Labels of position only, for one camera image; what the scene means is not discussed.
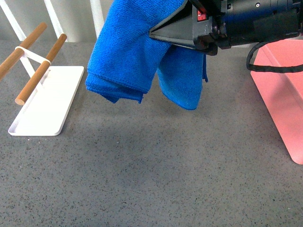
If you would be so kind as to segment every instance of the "blue towel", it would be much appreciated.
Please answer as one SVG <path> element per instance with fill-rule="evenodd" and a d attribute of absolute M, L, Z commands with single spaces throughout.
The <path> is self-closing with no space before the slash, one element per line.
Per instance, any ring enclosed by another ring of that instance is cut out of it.
<path fill-rule="evenodd" d="M 114 0 L 89 60 L 87 90 L 113 103 L 120 98 L 141 103 L 157 71 L 168 99 L 196 109 L 206 78 L 205 56 L 149 38 L 149 30 L 183 1 Z"/>

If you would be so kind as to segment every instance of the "speckled surface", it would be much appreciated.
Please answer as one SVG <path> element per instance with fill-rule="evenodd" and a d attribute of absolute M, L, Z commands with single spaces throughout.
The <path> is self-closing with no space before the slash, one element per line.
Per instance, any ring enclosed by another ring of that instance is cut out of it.
<path fill-rule="evenodd" d="M 0 41 L 0 62 L 16 42 Z M 34 44 L 46 55 L 53 43 Z M 93 44 L 65 44 L 53 65 L 86 66 Z M 56 137 L 12 137 L 28 80 L 0 83 L 0 226 L 298 227 L 303 166 L 294 163 L 245 68 L 249 49 L 208 58 L 199 108 L 157 80 L 139 105 L 88 92 L 84 74 Z"/>

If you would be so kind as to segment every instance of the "white stand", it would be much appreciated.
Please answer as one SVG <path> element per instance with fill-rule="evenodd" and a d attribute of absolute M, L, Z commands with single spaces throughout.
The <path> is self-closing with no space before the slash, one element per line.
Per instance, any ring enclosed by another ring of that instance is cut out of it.
<path fill-rule="evenodd" d="M 34 69 L 31 58 L 39 63 L 43 57 L 22 47 L 21 61 L 29 76 Z M 83 66 L 51 66 L 35 91 L 15 118 L 9 134 L 12 136 L 56 136 L 60 134 L 84 72 Z"/>

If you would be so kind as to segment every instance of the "wooden dowel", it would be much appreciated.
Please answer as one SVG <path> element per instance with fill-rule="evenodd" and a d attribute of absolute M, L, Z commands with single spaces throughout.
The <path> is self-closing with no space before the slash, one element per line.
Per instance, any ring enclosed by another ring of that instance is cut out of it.
<path fill-rule="evenodd" d="M 41 23 L 35 30 L 19 45 L 25 49 L 28 49 L 38 37 L 45 31 L 47 25 L 46 23 Z M 17 48 L 13 53 L 0 65 L 0 82 L 9 72 L 9 70 L 17 63 L 17 61 L 22 57 L 24 51 Z"/>
<path fill-rule="evenodd" d="M 64 44 L 67 36 L 65 34 L 61 34 L 57 42 L 54 44 L 52 49 L 49 51 L 48 55 L 46 56 L 46 59 L 52 62 L 57 55 L 57 53 L 60 51 L 62 45 Z M 48 61 L 42 62 L 42 64 L 39 66 L 39 68 L 36 70 L 32 78 L 28 81 L 28 83 L 24 86 L 20 94 L 15 99 L 15 102 L 18 105 L 24 105 L 25 102 L 28 100 L 32 92 L 34 91 L 35 87 L 39 83 L 39 81 L 42 79 L 43 75 L 46 73 L 47 69 L 49 68 L 50 63 Z"/>

